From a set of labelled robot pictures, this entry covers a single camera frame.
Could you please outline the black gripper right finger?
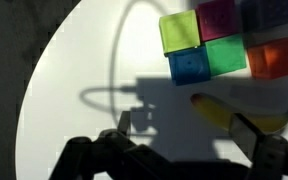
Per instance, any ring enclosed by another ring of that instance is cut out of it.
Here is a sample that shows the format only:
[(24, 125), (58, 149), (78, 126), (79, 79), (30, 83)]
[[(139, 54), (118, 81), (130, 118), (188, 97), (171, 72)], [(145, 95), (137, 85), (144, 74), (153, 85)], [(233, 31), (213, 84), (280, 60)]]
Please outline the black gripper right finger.
[(288, 176), (288, 141), (264, 134), (240, 113), (231, 116), (229, 135), (251, 161), (245, 180), (282, 180)]

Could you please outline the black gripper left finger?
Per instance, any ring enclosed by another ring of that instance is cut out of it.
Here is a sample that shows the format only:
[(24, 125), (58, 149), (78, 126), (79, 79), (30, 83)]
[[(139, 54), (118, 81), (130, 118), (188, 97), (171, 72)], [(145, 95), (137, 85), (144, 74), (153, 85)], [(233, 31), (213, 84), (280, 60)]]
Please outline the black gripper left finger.
[(48, 180), (94, 180), (107, 173), (113, 180), (245, 180), (248, 168), (229, 160), (171, 162), (128, 137), (131, 118), (121, 114), (117, 127), (96, 140), (67, 141)]

